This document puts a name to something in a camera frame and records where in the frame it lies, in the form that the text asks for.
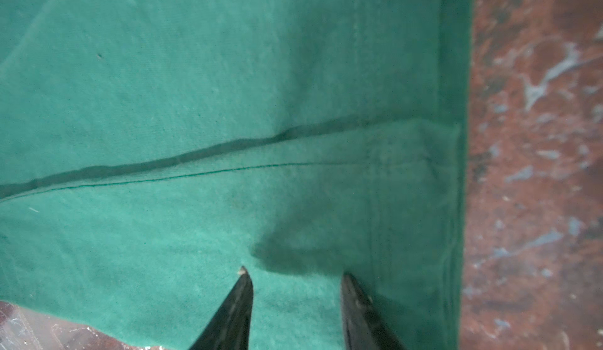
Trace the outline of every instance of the table surface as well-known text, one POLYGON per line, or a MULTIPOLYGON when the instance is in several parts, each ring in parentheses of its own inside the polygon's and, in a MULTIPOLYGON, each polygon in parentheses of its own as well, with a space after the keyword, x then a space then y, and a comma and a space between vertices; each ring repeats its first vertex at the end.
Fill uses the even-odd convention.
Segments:
MULTIPOLYGON (((461 348, 603 349, 603 0, 474 16, 461 348)), ((0 346, 136 349, 2 302, 0 346)))

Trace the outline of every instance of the green cloth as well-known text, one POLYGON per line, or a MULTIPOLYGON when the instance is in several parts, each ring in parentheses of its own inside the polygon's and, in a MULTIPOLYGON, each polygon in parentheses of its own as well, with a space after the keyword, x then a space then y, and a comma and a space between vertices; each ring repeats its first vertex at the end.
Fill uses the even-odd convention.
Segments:
POLYGON ((342 349, 354 273, 458 346, 471 0, 1 0, 0 299, 186 349, 342 349))

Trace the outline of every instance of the folded fabric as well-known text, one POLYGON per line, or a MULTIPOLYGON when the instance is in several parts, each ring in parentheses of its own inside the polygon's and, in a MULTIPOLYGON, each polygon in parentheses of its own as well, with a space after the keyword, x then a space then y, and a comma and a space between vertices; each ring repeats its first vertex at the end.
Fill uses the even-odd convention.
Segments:
POLYGON ((190 346, 341 349, 354 273, 458 346, 471 0, 8 0, 0 299, 190 346))

